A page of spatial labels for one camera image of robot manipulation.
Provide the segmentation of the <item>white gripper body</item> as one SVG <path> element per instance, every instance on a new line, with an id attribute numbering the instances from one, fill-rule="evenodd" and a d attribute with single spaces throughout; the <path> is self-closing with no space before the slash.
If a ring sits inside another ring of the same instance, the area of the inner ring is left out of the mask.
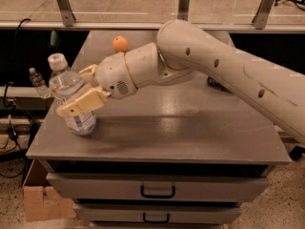
<path id="1" fill-rule="evenodd" d="M 125 54 L 122 52 L 106 57 L 97 67 L 95 79 L 111 93 L 111 98 L 122 99 L 137 92 L 129 73 Z"/>

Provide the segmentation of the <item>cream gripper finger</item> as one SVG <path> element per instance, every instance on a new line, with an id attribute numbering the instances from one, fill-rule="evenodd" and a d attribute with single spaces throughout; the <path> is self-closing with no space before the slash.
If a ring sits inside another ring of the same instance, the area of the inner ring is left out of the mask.
<path id="1" fill-rule="evenodd" d="M 111 94 L 102 87 L 85 86 L 59 106 L 56 113 L 62 117 L 75 117 L 89 113 L 103 107 Z"/>
<path id="2" fill-rule="evenodd" d="M 86 84 L 91 84 L 92 86 L 97 86 L 98 83 L 95 78 L 95 72 L 97 70 L 97 65 L 92 64 L 86 67 L 85 69 L 81 70 L 79 74 L 83 78 Z"/>

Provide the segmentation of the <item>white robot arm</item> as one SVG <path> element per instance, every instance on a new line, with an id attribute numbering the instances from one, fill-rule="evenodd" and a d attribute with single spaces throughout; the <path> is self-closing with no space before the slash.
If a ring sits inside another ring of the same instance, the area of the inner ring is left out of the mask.
<path id="1" fill-rule="evenodd" d="M 305 75 L 229 46 L 183 20 L 165 23 L 153 43 L 118 52 L 82 70 L 85 86 L 57 113 L 86 114 L 110 98 L 122 99 L 151 85 L 174 85 L 193 72 L 211 77 L 305 143 Z"/>

